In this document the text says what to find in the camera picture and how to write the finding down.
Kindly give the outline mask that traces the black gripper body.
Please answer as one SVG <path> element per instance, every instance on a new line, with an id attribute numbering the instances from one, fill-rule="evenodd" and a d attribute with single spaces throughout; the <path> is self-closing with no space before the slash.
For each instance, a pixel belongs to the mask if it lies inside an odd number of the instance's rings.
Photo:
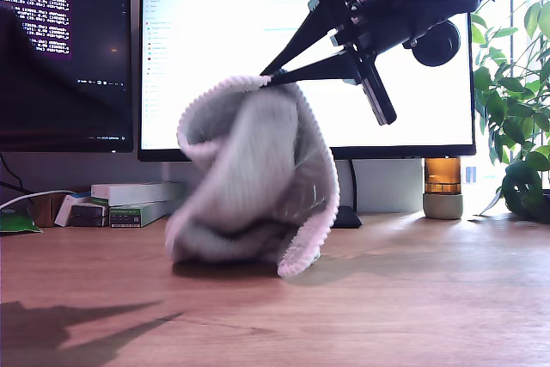
<path id="1" fill-rule="evenodd" d="M 379 54 L 419 34 L 414 18 L 414 0 L 316 0 L 330 5 L 338 25 L 332 41 L 350 52 L 364 79 L 356 84 L 364 93 L 381 125 L 396 120 L 396 112 L 375 61 Z"/>

